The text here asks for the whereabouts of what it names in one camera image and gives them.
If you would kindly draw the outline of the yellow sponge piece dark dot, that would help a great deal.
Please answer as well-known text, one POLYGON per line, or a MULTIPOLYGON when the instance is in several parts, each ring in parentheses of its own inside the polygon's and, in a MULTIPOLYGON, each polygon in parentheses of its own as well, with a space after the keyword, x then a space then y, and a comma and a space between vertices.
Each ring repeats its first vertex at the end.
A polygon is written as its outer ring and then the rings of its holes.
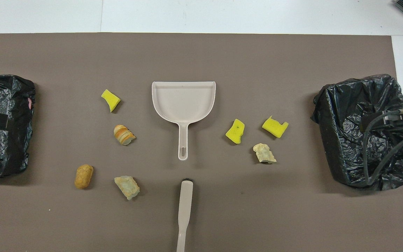
POLYGON ((241 144, 241 137, 244 134, 245 124, 239 119, 233 121, 230 129, 225 133, 225 136, 230 139, 235 145, 241 144))

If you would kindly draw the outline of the pale ridged pastry toy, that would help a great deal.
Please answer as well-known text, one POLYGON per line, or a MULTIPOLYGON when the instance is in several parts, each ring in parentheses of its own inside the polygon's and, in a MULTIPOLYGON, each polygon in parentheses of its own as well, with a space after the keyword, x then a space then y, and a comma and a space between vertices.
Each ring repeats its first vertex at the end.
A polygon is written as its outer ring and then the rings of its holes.
POLYGON ((119 176, 114 178, 115 184, 121 190, 123 195, 129 200, 132 200, 140 193, 140 187, 131 176, 119 176))

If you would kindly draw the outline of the yellow wedge sponge piece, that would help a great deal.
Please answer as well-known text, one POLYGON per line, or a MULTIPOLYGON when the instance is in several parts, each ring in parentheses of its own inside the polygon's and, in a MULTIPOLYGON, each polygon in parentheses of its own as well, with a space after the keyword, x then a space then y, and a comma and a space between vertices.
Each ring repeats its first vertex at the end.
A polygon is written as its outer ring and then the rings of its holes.
POLYGON ((110 113, 112 113, 116 109, 117 105, 121 102, 121 99, 112 92, 110 92, 108 89, 105 89, 103 91, 101 97, 107 102, 110 113))

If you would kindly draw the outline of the beige plastic dustpan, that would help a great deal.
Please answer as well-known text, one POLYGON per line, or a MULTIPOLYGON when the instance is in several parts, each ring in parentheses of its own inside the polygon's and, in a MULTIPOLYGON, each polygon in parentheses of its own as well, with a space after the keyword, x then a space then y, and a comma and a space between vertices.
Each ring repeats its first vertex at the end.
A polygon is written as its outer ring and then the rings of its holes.
POLYGON ((157 114, 178 126, 178 159, 187 160, 189 125, 211 112, 216 82, 153 82, 151 95, 157 114))

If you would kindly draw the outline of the brown round bun toy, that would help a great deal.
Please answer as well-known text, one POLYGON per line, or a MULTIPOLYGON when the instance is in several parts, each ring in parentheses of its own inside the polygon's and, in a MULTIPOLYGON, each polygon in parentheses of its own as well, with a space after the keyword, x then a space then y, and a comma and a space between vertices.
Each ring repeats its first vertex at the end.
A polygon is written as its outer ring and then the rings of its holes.
POLYGON ((74 186, 77 189, 85 189, 91 183, 94 167, 89 164, 81 165, 77 168, 74 179, 74 186))

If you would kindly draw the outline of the orange striped croissant toy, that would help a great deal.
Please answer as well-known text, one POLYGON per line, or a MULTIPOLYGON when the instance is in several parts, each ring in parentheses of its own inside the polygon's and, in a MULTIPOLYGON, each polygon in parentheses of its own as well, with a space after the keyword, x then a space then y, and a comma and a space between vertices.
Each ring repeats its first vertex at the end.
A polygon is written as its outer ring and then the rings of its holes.
POLYGON ((124 125, 116 125, 113 130, 114 137, 123 146, 129 145, 136 136, 124 125))

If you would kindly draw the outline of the brown table mat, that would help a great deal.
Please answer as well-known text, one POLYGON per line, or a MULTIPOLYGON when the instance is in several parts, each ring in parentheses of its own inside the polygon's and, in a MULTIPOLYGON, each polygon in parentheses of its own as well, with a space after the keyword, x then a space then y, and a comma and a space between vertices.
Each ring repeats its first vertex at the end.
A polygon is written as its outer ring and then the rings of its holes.
POLYGON ((36 84, 25 172, 0 179, 0 252, 175 252, 181 181, 193 180, 186 252, 403 251, 403 186, 364 191, 330 173, 312 100, 329 83, 396 75, 388 36, 0 34, 0 74, 36 84), (216 82, 189 125, 161 118, 153 82, 216 82), (101 94, 121 99, 110 113, 101 94), (276 138, 269 116, 289 126, 276 138), (245 124, 241 144, 225 136, 245 124), (114 137, 116 125, 135 136, 114 137), (276 163, 253 151, 270 147, 276 163), (77 168, 94 172, 77 189, 77 168), (114 182, 131 176, 129 200, 114 182))

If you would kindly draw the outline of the beige hand brush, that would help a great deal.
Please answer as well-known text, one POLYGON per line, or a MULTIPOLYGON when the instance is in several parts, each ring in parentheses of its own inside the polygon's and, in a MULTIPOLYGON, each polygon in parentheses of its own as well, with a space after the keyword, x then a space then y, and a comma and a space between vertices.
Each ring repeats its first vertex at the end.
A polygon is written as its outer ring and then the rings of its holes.
POLYGON ((192 206, 193 181, 186 178, 181 182, 178 206, 178 237, 176 252, 185 252, 186 232, 192 206))

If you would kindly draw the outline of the black bag lined bin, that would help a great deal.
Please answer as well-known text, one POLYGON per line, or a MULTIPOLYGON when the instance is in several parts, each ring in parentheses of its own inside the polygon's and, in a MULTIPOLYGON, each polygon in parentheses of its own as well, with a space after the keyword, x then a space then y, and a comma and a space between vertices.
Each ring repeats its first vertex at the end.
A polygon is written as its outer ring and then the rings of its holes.
POLYGON ((403 131, 361 132, 361 118, 403 108, 397 80, 388 75, 323 86, 311 119, 319 125, 333 178, 360 190, 403 186, 403 131))

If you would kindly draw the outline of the yellow notched sponge piece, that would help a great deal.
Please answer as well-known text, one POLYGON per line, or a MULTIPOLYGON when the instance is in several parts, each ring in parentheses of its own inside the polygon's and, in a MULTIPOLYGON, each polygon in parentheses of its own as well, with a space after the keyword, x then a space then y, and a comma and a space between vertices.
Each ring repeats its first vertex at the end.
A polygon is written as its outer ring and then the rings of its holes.
POLYGON ((262 124, 262 129, 266 130, 276 138, 281 138, 288 126, 288 122, 280 123, 279 121, 273 119, 272 116, 269 116, 269 118, 267 118, 267 120, 265 120, 262 124))

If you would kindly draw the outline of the pale lumpy pastry toy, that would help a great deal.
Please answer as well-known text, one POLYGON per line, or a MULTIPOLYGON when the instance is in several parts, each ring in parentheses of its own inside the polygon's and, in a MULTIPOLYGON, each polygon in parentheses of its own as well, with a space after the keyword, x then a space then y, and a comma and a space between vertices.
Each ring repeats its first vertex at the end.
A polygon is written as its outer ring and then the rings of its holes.
POLYGON ((273 164, 277 162, 268 145, 258 143, 257 145, 254 145, 252 149, 256 153, 256 157, 260 163, 273 164))

